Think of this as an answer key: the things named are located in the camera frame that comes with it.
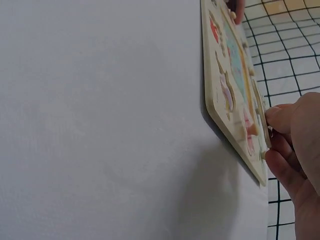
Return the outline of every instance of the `wooden puzzle board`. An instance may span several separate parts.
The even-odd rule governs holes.
[[[248,44],[223,0],[202,0],[205,103],[208,113],[262,185],[270,139]]]

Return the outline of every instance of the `white surface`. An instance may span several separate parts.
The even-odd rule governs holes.
[[[0,239],[266,237],[204,110],[199,4],[1,2]]]

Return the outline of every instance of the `hand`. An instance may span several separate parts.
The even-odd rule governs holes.
[[[294,204],[296,239],[320,239],[320,93],[272,107],[265,117],[276,131],[265,160]]]
[[[236,19],[234,20],[235,24],[240,24],[245,15],[245,0],[229,0],[227,3],[231,11],[235,12]]]

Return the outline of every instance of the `grid pattern background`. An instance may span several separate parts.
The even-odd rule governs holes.
[[[320,1],[246,0],[243,28],[259,89],[270,107],[320,92]],[[295,239],[293,203],[270,171],[268,192],[267,239]]]

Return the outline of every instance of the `fingernail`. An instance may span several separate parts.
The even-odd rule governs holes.
[[[265,111],[264,115],[266,118],[270,118],[272,117],[276,112],[280,111],[281,108],[277,107],[277,106],[273,106],[271,108],[269,108],[267,111]]]

